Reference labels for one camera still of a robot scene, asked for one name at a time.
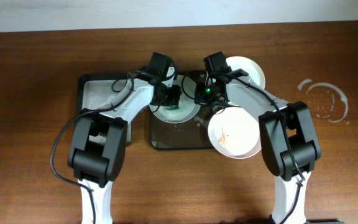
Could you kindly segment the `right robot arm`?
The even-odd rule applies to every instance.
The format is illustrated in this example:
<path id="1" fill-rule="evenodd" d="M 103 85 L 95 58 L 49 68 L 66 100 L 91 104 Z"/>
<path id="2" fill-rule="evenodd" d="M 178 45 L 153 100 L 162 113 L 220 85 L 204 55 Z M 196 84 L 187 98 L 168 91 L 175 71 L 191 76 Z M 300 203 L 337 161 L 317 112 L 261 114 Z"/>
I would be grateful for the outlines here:
<path id="1" fill-rule="evenodd" d="M 195 88 L 195 103 L 226 107 L 232 102 L 259 124 L 262 157 L 275 180 L 270 223 L 306 223 L 307 181 L 321 148 L 306 103 L 289 103 L 258 86 L 243 69 L 233 70 L 222 52 L 203 60 L 207 76 Z"/>

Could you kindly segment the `white plate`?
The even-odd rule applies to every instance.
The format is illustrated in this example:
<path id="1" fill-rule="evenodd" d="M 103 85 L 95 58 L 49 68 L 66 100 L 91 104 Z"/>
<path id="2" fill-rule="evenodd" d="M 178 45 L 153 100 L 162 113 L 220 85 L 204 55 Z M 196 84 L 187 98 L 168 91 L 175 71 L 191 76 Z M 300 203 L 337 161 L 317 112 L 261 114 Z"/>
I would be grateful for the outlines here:
<path id="1" fill-rule="evenodd" d="M 208 137 L 219 153 L 233 159 L 247 159 L 261 150 L 259 124 L 240 107 L 229 107 L 213 115 Z"/>
<path id="2" fill-rule="evenodd" d="M 259 87 L 265 88 L 265 75 L 260 66 L 253 60 L 242 56 L 232 56 L 226 59 L 226 63 L 232 70 L 243 69 Z"/>

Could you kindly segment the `green yellow sponge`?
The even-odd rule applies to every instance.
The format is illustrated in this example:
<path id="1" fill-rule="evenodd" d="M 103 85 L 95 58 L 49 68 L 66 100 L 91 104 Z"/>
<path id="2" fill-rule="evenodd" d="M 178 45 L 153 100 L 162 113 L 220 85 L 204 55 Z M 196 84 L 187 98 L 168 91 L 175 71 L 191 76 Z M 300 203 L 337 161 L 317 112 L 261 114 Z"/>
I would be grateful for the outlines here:
<path id="1" fill-rule="evenodd" d="M 181 108 L 178 105 L 165 106 L 164 110 L 172 113 L 178 113 L 181 110 Z"/>

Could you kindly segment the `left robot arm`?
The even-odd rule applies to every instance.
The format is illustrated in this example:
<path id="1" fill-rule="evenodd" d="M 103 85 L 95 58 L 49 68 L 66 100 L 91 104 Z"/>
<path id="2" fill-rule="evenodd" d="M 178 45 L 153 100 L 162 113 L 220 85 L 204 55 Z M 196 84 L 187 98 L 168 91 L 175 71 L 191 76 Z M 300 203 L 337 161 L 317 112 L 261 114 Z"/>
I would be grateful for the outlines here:
<path id="1" fill-rule="evenodd" d="M 178 104 L 180 87 L 172 83 L 177 76 L 175 62 L 155 52 L 133 72 L 80 77 L 67 163 L 81 188 L 83 223 L 113 222 L 112 184 L 124 163 L 131 122 L 146 106 Z"/>

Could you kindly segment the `pale green plate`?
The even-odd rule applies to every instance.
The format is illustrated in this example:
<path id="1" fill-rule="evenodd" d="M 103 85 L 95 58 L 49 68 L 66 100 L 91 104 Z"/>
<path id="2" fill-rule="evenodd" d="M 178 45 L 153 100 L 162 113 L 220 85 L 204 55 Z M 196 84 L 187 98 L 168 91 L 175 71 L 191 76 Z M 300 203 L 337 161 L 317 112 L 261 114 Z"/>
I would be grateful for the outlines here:
<path id="1" fill-rule="evenodd" d="M 178 104 L 181 110 L 178 113 L 165 111 L 164 106 L 149 105 L 150 110 L 154 112 L 154 115 L 159 120 L 173 124 L 184 123 L 194 117 L 199 111 L 201 106 L 194 103 L 193 100 L 195 97 L 196 83 L 188 77 L 185 78 L 185 81 L 182 80 L 183 75 L 178 75 L 177 79 L 173 81 L 173 84 L 178 85 L 181 90 Z"/>

